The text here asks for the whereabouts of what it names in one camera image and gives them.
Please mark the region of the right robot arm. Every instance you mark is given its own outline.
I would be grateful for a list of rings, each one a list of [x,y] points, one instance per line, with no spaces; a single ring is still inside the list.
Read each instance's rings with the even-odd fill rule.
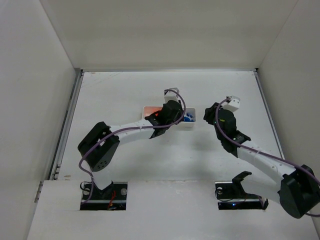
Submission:
[[[253,196],[259,200],[272,200],[291,217],[300,219],[309,216],[310,210],[320,203],[320,181],[307,165],[297,165],[264,152],[249,136],[237,129],[234,112],[239,100],[227,97],[222,102],[206,108],[203,119],[214,126],[217,139],[223,149],[267,175],[272,182],[246,181],[252,175],[243,171],[229,181],[228,188],[215,184],[215,195],[222,202],[246,199]]]

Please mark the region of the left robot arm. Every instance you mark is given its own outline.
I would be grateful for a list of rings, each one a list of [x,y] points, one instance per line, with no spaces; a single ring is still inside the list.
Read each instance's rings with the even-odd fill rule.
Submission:
[[[106,189],[111,180],[98,175],[111,163],[117,149],[125,144],[157,138],[171,126],[179,124],[186,112],[186,104],[169,100],[157,110],[141,120],[125,125],[107,125],[100,121],[78,144],[81,160],[89,166],[89,174],[99,190]]]

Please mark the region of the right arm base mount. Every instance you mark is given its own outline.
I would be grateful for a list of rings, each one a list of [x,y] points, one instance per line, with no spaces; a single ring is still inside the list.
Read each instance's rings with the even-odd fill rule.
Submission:
[[[228,210],[263,210],[269,206],[269,200],[259,195],[247,193],[242,181],[252,173],[243,171],[231,181],[216,181],[214,195],[220,211]]]

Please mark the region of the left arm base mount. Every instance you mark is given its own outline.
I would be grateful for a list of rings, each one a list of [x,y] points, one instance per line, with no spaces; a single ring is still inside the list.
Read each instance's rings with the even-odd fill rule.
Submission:
[[[80,184],[82,191],[81,211],[125,211],[127,208],[127,182],[111,182],[105,189],[100,190],[91,182]]]

